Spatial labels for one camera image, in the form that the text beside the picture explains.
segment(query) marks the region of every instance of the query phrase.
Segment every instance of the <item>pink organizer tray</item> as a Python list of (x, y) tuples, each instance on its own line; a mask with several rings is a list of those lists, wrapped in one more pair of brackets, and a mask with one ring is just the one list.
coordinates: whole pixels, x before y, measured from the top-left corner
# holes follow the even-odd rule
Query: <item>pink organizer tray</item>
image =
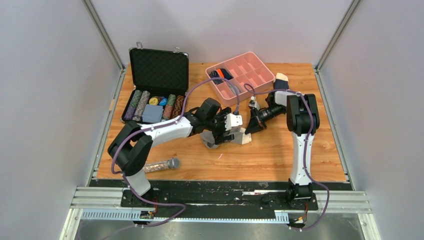
[[(209, 74), (217, 69), (226, 69), (231, 74), (233, 79), (230, 82), (240, 90), (240, 101), (253, 95), (245, 89), (245, 84), (252, 85), (255, 92), (263, 92), (271, 87), (276, 79), (276, 76), (251, 51), (208, 67), (206, 69), (207, 76), (209, 77)], [(225, 107), (237, 103), (236, 95), (230, 90), (226, 82), (215, 85), (213, 81), (210, 81), (209, 84)]]

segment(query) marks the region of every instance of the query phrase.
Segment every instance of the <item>microphone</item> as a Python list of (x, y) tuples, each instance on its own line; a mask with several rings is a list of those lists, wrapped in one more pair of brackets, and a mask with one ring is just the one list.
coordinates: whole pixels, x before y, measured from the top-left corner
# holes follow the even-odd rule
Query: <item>microphone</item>
[(145, 173), (151, 173), (166, 169), (177, 169), (178, 167), (180, 167), (180, 160), (178, 160), (178, 158), (176, 157), (173, 157), (166, 161), (158, 161), (145, 164), (143, 167), (143, 171)]

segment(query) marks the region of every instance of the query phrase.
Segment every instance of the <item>yellow poker chip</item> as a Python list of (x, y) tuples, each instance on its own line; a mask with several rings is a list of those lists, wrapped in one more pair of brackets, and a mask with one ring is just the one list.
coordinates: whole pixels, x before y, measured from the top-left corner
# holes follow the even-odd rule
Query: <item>yellow poker chip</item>
[(158, 105), (158, 103), (159, 103), (159, 100), (156, 97), (152, 97), (148, 101), (148, 104), (150, 104), (150, 105)]

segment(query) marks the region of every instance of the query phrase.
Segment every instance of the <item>silver microphone head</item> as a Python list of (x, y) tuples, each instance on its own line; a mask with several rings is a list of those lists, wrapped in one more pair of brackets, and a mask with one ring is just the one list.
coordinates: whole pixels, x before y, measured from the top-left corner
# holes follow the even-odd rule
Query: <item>silver microphone head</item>
[(180, 167), (180, 160), (178, 160), (176, 157), (173, 157), (168, 160), (168, 166), (170, 169), (177, 169)]

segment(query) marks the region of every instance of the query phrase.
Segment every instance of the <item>open case lid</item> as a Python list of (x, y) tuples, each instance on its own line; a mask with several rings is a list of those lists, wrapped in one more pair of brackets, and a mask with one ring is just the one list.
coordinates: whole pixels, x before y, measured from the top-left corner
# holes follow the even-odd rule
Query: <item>open case lid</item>
[(184, 95), (189, 89), (189, 55), (185, 52), (131, 48), (134, 85), (152, 92)]

